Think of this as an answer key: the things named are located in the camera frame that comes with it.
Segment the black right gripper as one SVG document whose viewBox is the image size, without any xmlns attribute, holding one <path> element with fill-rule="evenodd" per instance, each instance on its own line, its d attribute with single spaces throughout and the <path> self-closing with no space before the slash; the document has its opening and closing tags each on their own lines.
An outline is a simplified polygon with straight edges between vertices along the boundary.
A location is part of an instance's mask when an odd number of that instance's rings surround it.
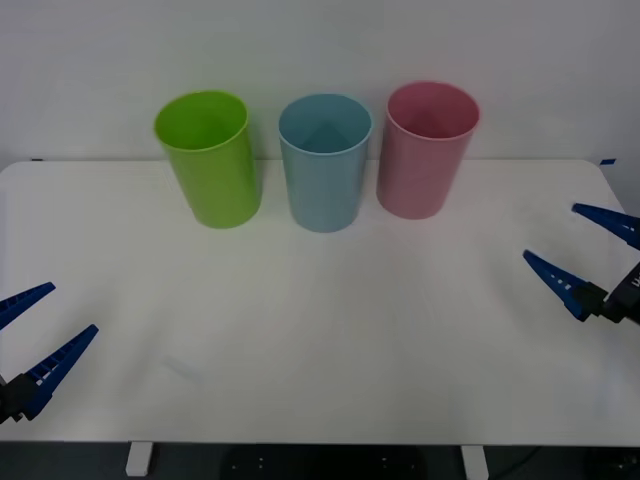
<svg viewBox="0 0 640 480">
<path fill-rule="evenodd" d="M 575 203 L 571 210 L 640 250 L 639 217 L 583 203 Z M 523 258 L 577 320 L 584 322 L 591 315 L 599 316 L 603 307 L 602 315 L 614 323 L 624 319 L 640 323 L 640 264 L 629 271 L 606 299 L 604 289 L 556 267 L 530 250 L 523 252 Z"/>
</svg>

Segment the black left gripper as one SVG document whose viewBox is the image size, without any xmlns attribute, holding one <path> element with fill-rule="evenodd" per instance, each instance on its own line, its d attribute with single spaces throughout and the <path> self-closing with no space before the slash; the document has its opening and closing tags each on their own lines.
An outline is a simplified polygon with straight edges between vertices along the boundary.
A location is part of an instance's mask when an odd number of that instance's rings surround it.
<svg viewBox="0 0 640 480">
<path fill-rule="evenodd" d="M 0 330 L 55 289 L 52 282 L 47 282 L 1 300 Z M 3 384 L 0 423 L 37 417 L 98 332 L 96 325 L 89 325 L 40 363 Z"/>
</svg>

